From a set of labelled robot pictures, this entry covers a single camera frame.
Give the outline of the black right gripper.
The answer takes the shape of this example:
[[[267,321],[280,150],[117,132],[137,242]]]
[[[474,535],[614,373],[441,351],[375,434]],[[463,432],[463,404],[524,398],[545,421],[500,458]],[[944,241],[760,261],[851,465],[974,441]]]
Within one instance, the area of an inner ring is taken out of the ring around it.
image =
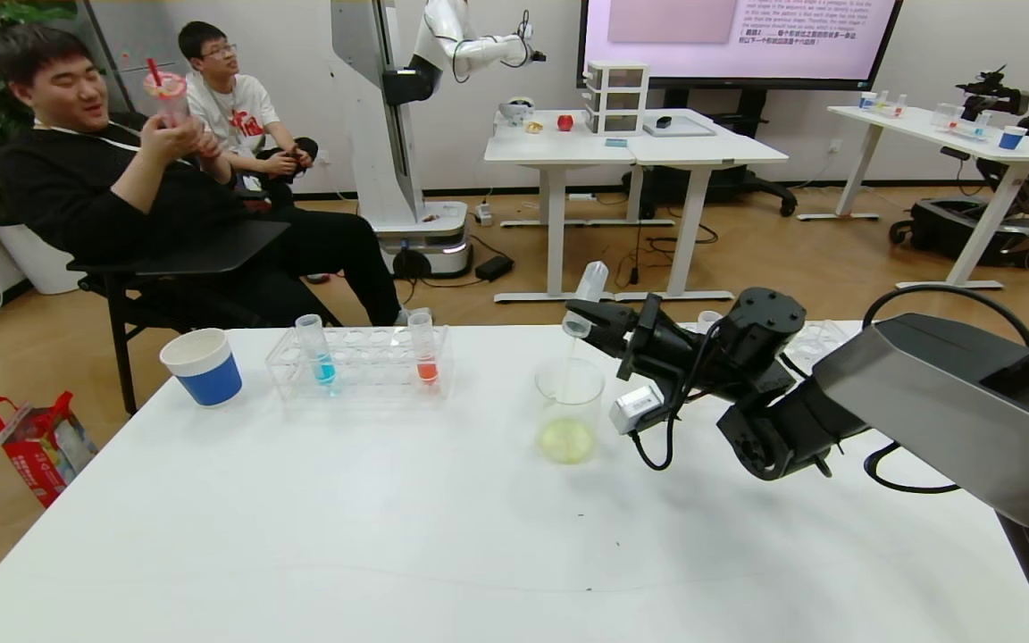
[[[571,298],[566,302],[565,330],[588,332],[587,345],[620,358],[617,378],[622,381],[632,376],[690,381],[706,338],[675,324],[662,303],[661,296],[649,294],[637,314],[628,305]]]

